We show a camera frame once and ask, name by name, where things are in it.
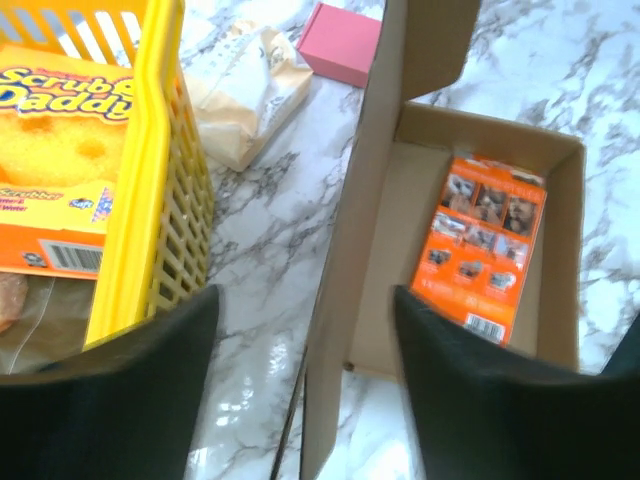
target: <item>scrub daddy logo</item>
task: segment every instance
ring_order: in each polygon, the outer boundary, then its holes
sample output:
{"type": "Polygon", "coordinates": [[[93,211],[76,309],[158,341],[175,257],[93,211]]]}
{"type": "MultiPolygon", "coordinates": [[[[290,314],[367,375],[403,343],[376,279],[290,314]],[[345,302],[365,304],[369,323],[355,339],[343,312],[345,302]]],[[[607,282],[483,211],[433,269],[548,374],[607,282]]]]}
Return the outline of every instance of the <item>scrub daddy logo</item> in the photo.
{"type": "Polygon", "coordinates": [[[44,112],[81,113],[111,122],[129,119],[133,80],[108,82],[89,77],[26,67],[0,70],[0,110],[22,115],[44,112]]]}

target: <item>open cardboard box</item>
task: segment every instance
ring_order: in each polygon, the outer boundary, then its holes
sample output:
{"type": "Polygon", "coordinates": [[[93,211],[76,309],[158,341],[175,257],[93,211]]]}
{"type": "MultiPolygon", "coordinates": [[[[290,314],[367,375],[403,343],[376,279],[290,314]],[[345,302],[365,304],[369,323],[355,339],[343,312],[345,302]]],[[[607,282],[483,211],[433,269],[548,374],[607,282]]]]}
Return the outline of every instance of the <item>open cardboard box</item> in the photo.
{"type": "Polygon", "coordinates": [[[547,177],[510,348],[576,366],[584,147],[550,131],[410,101],[459,77],[479,4],[387,1],[309,337],[304,480],[315,478],[333,448],[343,366],[400,380],[391,287],[411,280],[454,149],[547,177]]]}

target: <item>brown food item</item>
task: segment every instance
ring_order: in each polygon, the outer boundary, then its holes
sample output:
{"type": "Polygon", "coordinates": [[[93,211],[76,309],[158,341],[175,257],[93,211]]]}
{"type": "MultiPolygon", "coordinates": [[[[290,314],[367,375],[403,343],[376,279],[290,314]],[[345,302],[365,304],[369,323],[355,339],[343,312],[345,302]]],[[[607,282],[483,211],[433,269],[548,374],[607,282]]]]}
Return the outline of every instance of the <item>brown food item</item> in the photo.
{"type": "Polygon", "coordinates": [[[0,333],[20,318],[28,289],[25,275],[0,272],[0,333]]]}

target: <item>cardboard flap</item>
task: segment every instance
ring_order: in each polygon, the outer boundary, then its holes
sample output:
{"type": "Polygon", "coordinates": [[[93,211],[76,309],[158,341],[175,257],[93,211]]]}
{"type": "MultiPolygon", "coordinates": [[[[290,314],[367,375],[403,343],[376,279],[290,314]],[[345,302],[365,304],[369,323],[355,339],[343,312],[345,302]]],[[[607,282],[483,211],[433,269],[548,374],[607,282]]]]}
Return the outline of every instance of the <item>cardboard flap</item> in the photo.
{"type": "Polygon", "coordinates": [[[462,73],[481,0],[407,0],[402,99],[451,85],[462,73]]]}

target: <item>clear plastic packaging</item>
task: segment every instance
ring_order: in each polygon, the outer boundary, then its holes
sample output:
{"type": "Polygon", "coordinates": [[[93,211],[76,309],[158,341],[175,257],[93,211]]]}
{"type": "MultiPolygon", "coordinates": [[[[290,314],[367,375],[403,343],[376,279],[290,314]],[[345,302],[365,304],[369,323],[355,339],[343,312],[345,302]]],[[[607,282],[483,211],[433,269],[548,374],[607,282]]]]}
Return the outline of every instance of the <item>clear plastic packaging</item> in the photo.
{"type": "Polygon", "coordinates": [[[95,282],[40,276],[23,280],[28,291],[22,313],[0,333],[0,374],[33,371],[79,353],[84,344],[95,282]]]}

